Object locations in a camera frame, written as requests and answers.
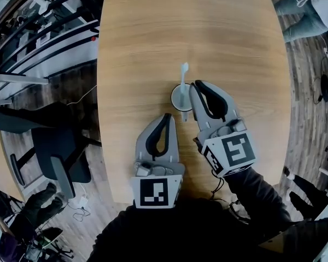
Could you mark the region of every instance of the oval wooden table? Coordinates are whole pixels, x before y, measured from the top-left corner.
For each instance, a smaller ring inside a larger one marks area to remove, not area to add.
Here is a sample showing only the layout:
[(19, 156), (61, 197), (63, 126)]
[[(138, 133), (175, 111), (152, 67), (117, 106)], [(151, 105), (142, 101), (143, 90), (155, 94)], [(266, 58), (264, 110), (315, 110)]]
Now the oval wooden table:
[(188, 62), (186, 82), (209, 81), (234, 97), (256, 143), (253, 166), (280, 180), (290, 127), (290, 78), (271, 0), (105, 0), (99, 35), (97, 94), (106, 171), (113, 199), (131, 203), (136, 139), (153, 119), (174, 115), (183, 192), (209, 197), (217, 180), (192, 139), (190, 115), (171, 105)]

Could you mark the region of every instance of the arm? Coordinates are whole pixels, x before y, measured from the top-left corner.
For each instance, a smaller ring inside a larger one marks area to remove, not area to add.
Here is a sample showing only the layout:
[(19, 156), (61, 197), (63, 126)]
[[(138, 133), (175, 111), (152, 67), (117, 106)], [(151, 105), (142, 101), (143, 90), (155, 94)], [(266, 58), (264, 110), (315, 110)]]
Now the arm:
[(253, 168), (226, 176), (225, 180), (253, 223), (279, 231), (282, 225), (291, 222), (282, 198)]
[(12, 237), (15, 237), (15, 235), (11, 232), (5, 221), (0, 217), (0, 230), (2, 233), (8, 233)]

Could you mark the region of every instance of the wooden floor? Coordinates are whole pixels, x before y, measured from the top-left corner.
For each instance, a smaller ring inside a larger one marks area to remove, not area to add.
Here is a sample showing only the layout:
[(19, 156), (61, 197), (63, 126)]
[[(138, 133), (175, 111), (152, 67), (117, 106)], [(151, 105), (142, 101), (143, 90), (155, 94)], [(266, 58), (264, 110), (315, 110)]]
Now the wooden floor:
[[(298, 17), (282, 17), (280, 23), (283, 28), (295, 22)], [(318, 167), (328, 169), (327, 153), (324, 148), (328, 144), (328, 103), (313, 103), (313, 81), (320, 76), (320, 63), (323, 57), (324, 41), (318, 38), (308, 38), (286, 44), (290, 64), (291, 77), (291, 128), (288, 153), (285, 165), (293, 169), (300, 176), (315, 183), (324, 189), (328, 179), (321, 176)], [(328, 63), (324, 61), (324, 70), (328, 74)], [(33, 86), (16, 95), (11, 108), (26, 108), (33, 110), (52, 102), (64, 103), (76, 102), (83, 94), (96, 84), (96, 64), (88, 64), (67, 73), (54, 76), (51, 84), (46, 86)], [(315, 82), (315, 99), (319, 95), (319, 81)], [(97, 102), (94, 89), (79, 104), (72, 105), (73, 112), (79, 118), (85, 111), (90, 110)], [(99, 139), (98, 117), (95, 111), (92, 114), (93, 125), (85, 135), (93, 139)], [(23, 135), (5, 134), (5, 142), (8, 145), (8, 153), (15, 152), (19, 158), (32, 146), (29, 133)], [(68, 248), (74, 250), (74, 261), (85, 261), (92, 251), (92, 245), (96, 236), (103, 228), (117, 216), (119, 211), (126, 206), (114, 203), (110, 194), (107, 174), (104, 167), (102, 150), (89, 146), (86, 149), (87, 159), (90, 163), (92, 181), (84, 187), (77, 185), (76, 200), (70, 202), (71, 207), (78, 207), (80, 197), (85, 194), (85, 188), (89, 202), (87, 210), (91, 215), (85, 217), (82, 222), (73, 219), (77, 212), (70, 207), (53, 218), (47, 226), (60, 227), (64, 230), (60, 241)], [(22, 170), (26, 181), (35, 178), (39, 174), (39, 166), (34, 157)], [(295, 192), (303, 194), (286, 178), (282, 178), (276, 189), (284, 196), (288, 187)], [(294, 220), (301, 219), (301, 215), (289, 205), (288, 209)]]

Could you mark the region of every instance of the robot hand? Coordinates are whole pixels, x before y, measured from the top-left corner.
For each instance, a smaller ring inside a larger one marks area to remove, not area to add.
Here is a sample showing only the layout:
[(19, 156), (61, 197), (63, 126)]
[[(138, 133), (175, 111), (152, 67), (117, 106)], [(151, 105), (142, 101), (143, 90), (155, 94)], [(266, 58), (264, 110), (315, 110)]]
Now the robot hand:
[[(165, 148), (157, 149), (166, 127)], [(136, 141), (136, 176), (131, 178), (135, 205), (139, 209), (175, 207), (185, 166), (179, 163), (179, 147), (175, 120), (165, 114), (152, 121)]]
[(216, 176), (224, 177), (249, 168), (256, 161), (254, 145), (233, 98), (217, 86), (200, 80), (191, 84), (189, 94), (200, 129), (194, 141)]

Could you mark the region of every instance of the person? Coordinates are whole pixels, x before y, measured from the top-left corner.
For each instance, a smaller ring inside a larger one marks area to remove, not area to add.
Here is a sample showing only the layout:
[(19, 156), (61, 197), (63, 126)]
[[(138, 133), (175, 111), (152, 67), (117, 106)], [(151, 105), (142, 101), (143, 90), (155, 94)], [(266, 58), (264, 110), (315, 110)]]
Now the person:
[(286, 43), (328, 31), (328, 0), (280, 0), (274, 7), (279, 16), (303, 14), (299, 22), (283, 31)]
[(315, 220), (328, 205), (328, 196), (326, 193), (318, 190), (307, 180), (295, 175), (288, 167), (284, 167), (283, 173), (305, 192), (312, 206), (302, 200), (300, 196), (294, 193), (290, 188), (287, 190), (286, 200), (291, 201), (293, 206), (300, 211), (304, 219)]
[(119, 253), (131, 259), (183, 254), (223, 261), (313, 261), (328, 242), (328, 220), (292, 222), (282, 198), (253, 168), (224, 179), (250, 216), (248, 225), (220, 201), (179, 199), (172, 209), (131, 205), (97, 236), (88, 262)]
[[(63, 210), (65, 198), (62, 193), (56, 194), (56, 186), (49, 183), (45, 190), (32, 195), (22, 211), (17, 214), (10, 228), (0, 218), (0, 261), (16, 262), (24, 256), (27, 245), (36, 236), (36, 229)], [(50, 205), (42, 208), (53, 195)]]

